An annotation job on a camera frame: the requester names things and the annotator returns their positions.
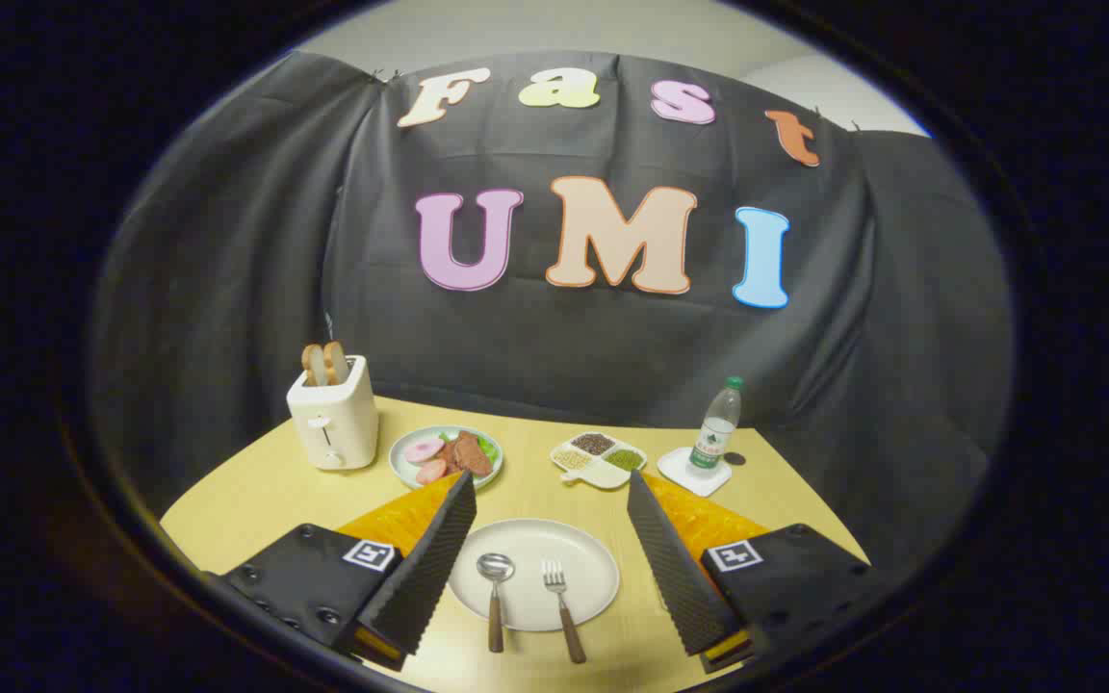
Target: fork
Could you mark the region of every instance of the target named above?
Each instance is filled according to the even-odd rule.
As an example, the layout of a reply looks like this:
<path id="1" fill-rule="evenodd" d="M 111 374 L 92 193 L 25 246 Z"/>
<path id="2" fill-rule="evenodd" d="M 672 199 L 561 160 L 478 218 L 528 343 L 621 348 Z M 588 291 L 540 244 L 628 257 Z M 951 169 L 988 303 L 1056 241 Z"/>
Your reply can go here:
<path id="1" fill-rule="evenodd" d="M 542 583 L 546 584 L 546 589 L 558 595 L 558 618 L 563 622 L 568 654 L 571 654 L 573 663 L 578 665 L 584 663 L 584 648 L 580 645 L 580 635 L 576 632 L 572 613 L 567 610 L 567 602 L 563 602 L 567 582 L 563 580 L 563 567 L 558 561 L 542 561 Z"/>

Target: white coaster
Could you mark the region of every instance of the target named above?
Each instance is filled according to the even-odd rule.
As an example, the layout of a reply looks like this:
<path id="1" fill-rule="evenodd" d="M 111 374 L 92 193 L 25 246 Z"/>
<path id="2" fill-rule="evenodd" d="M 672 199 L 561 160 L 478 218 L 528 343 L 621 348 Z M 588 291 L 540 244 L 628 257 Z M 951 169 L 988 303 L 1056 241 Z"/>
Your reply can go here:
<path id="1" fill-rule="evenodd" d="M 716 468 L 703 470 L 691 463 L 691 448 L 670 450 L 657 461 L 657 469 L 670 481 L 708 499 L 733 477 L 734 470 L 725 461 L 718 461 Z"/>

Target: white wall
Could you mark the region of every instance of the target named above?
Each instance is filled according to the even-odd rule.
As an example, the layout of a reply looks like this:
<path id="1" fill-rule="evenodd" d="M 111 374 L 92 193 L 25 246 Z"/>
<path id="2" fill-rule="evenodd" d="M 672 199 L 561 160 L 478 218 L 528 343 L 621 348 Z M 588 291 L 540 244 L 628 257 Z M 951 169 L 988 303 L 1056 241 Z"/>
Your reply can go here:
<path id="1" fill-rule="evenodd" d="M 735 79 L 810 45 L 712 0 L 393 0 L 301 45 L 379 78 L 445 62 L 529 51 L 603 51 Z"/>
<path id="2" fill-rule="evenodd" d="M 602 51 L 679 62 L 820 109 L 842 128 L 925 135 L 901 106 L 803 40 L 712 0 L 393 0 L 298 45 L 358 70 L 409 73 L 531 51 Z"/>
<path id="3" fill-rule="evenodd" d="M 826 55 L 776 62 L 744 75 L 743 82 L 780 93 L 846 130 L 884 130 L 927 135 L 915 120 L 853 70 Z"/>

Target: spoon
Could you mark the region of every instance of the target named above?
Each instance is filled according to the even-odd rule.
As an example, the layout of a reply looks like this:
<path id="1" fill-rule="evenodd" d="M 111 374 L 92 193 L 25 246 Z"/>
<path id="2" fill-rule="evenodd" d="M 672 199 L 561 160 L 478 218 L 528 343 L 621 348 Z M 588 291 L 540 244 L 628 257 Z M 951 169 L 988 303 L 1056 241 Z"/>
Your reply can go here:
<path id="1" fill-rule="evenodd" d="M 502 651 L 502 616 L 499 613 L 499 583 L 511 578 L 516 565 L 511 559 L 502 553 L 481 553 L 478 558 L 478 571 L 481 578 L 488 579 L 490 588 L 490 651 L 501 653 Z"/>

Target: letter m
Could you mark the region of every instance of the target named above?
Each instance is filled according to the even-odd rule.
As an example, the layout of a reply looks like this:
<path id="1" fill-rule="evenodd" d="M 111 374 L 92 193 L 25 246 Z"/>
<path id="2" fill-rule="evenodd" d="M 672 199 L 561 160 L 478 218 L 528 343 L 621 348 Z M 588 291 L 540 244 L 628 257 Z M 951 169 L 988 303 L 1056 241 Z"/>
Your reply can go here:
<path id="1" fill-rule="evenodd" d="M 654 187 L 629 221 L 601 179 L 558 177 L 551 190 L 563 198 L 558 263 L 546 271 L 551 284 L 593 284 L 598 275 L 588 264 L 592 245 L 611 286 L 621 284 L 643 251 L 644 262 L 632 276 L 635 288 L 653 294 L 683 294 L 691 288 L 682 261 L 688 215 L 696 206 L 694 194 L 678 187 Z"/>

